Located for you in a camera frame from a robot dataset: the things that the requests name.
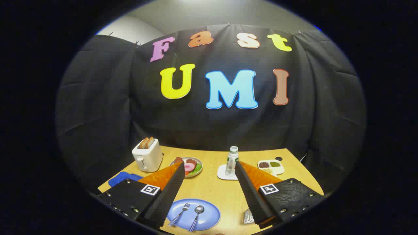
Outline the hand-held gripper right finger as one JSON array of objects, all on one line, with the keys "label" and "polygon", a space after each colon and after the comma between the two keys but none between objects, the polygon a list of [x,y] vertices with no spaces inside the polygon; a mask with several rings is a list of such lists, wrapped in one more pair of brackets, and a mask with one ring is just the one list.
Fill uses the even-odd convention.
[{"label": "hand-held gripper right finger", "polygon": [[261,229],[293,220],[324,200],[300,180],[281,180],[242,161],[236,163],[235,175]]}]

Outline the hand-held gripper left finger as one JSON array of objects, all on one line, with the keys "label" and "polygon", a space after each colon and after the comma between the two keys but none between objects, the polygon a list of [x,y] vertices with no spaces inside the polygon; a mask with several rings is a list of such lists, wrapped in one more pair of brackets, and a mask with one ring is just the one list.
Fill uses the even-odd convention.
[{"label": "hand-held gripper left finger", "polygon": [[123,217],[159,229],[184,180],[184,165],[176,162],[140,180],[122,180],[98,199]]}]

